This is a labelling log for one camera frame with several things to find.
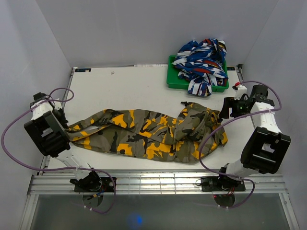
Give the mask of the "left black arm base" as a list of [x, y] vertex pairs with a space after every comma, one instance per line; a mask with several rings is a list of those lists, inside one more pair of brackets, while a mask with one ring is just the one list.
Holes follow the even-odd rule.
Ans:
[[116, 177], [113, 177], [114, 183], [110, 178], [100, 177], [90, 179], [70, 179], [70, 183], [74, 185], [74, 192], [83, 193], [82, 201], [84, 205], [94, 208], [102, 204], [105, 193], [115, 191]]

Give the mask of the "camouflage yellow green trousers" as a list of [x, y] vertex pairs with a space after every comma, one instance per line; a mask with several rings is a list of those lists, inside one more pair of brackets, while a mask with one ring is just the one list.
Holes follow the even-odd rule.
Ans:
[[174, 118], [159, 112], [105, 109], [65, 131], [77, 147], [154, 161], [195, 164], [228, 142], [219, 111], [183, 102]]

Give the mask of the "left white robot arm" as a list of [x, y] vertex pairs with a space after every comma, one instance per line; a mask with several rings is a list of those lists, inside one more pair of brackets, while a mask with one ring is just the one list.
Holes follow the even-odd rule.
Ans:
[[73, 167], [75, 179], [70, 183], [88, 191], [96, 192], [102, 187], [102, 180], [94, 171], [83, 170], [89, 164], [80, 161], [71, 151], [67, 128], [67, 120], [61, 102], [51, 102], [45, 93], [37, 93], [30, 103], [32, 118], [24, 124], [24, 128], [39, 151], [62, 162], [66, 167]]

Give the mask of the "left dark corner label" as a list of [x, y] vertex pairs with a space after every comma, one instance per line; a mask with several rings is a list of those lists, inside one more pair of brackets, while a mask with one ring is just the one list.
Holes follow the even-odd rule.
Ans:
[[91, 68], [76, 68], [74, 72], [91, 72]]

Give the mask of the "blue white red trousers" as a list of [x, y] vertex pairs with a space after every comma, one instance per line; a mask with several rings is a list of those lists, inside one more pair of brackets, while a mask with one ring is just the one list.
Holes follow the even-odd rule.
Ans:
[[226, 54], [223, 40], [192, 40], [177, 52], [172, 65], [179, 70], [178, 78], [189, 82], [189, 94], [208, 97], [213, 92], [213, 86], [224, 86], [228, 81], [228, 74], [223, 68]]

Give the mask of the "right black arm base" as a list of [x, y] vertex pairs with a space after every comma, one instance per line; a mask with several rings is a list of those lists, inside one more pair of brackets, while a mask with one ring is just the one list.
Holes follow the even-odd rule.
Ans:
[[196, 181], [203, 192], [213, 192], [213, 198], [217, 205], [232, 207], [235, 203], [235, 192], [246, 190], [243, 181], [237, 181], [226, 176], [201, 177]]

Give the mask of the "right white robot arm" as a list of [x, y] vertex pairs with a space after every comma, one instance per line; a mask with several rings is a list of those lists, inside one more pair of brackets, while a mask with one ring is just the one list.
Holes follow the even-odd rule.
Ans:
[[274, 117], [274, 101], [268, 98], [268, 88], [254, 85], [250, 94], [240, 83], [233, 86], [236, 94], [226, 97], [220, 118], [237, 118], [251, 115], [255, 130], [243, 148], [239, 160], [228, 163], [220, 169], [217, 186], [222, 190], [237, 187], [245, 178], [255, 173], [274, 174], [278, 171], [290, 146], [291, 139], [278, 128]]

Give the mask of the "aluminium frame rail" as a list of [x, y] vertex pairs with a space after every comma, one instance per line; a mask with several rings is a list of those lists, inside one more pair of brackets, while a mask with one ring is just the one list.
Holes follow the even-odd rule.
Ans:
[[[213, 176], [205, 171], [110, 171], [116, 177], [117, 195], [189, 195], [201, 194], [200, 182], [202, 177]], [[74, 185], [70, 179], [72, 172], [58, 171], [34, 175], [28, 188], [29, 195], [72, 195]], [[255, 194], [288, 193], [281, 174], [254, 174], [245, 182], [247, 194], [254, 188]]]

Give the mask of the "green plastic tray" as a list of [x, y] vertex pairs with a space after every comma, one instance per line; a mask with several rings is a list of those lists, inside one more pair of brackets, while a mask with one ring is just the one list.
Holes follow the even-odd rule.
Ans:
[[[166, 83], [170, 89], [187, 90], [189, 87], [189, 82], [178, 77], [179, 70], [172, 64], [175, 57], [175, 55], [170, 55], [168, 57]], [[222, 86], [212, 86], [212, 92], [224, 92], [228, 88], [229, 80], [225, 80], [225, 84]]]

